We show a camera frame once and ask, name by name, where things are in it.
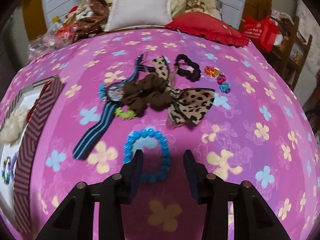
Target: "colorful beaded bracelet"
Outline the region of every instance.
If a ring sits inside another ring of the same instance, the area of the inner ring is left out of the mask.
[[[159,180],[164,180],[170,170],[170,152],[169,152],[169,147],[167,144],[167,138],[165,136],[162,136],[162,133],[160,131],[154,131],[153,129],[148,129],[144,130],[142,129],[140,132],[139,131],[134,131],[132,133],[132,136],[128,136],[127,143],[124,145],[124,160],[123,163],[129,163],[131,162],[131,159],[134,155],[132,152],[133,144],[140,138],[146,138],[146,137],[155,137],[156,139],[159,140],[160,145],[161,145],[161,150],[162,150],[162,167],[160,172],[156,173],[151,173],[151,174],[146,174],[142,173],[140,177],[141,182],[149,182],[149,183],[155,183],[156,181]]]
[[[230,92],[230,83],[226,82],[226,76],[218,68],[206,66],[204,72],[217,80],[221,92]]]
[[[2,171],[1,171],[1,176],[3,179],[4,184],[8,185],[10,182],[10,172],[5,172],[5,168],[10,167],[11,165],[11,158],[9,156],[7,156],[4,160],[3,160],[3,167],[2,167]]]

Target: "red plastic bag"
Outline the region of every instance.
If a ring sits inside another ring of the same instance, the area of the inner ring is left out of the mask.
[[[279,33],[279,29],[278,26],[270,21],[270,16],[261,21],[247,16],[242,33],[250,38],[259,50],[269,53]]]

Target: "brown scrunchie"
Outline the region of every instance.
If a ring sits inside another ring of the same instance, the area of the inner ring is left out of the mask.
[[[122,103],[141,116],[147,108],[147,103],[153,109],[161,111],[168,108],[172,98],[170,92],[165,91],[168,83],[163,78],[149,74],[137,83],[129,81],[124,84]]]

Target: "watch face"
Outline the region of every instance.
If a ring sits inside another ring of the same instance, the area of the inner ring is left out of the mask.
[[[124,84],[122,82],[113,83],[108,87],[107,96],[111,101],[121,101],[124,94]]]

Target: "leopard print bow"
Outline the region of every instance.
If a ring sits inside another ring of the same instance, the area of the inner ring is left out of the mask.
[[[164,57],[153,60],[156,74],[169,83],[170,72]],[[170,120],[175,125],[191,122],[198,125],[205,114],[209,111],[214,100],[214,89],[210,88],[187,88],[178,94],[171,93],[172,103],[168,108]]]

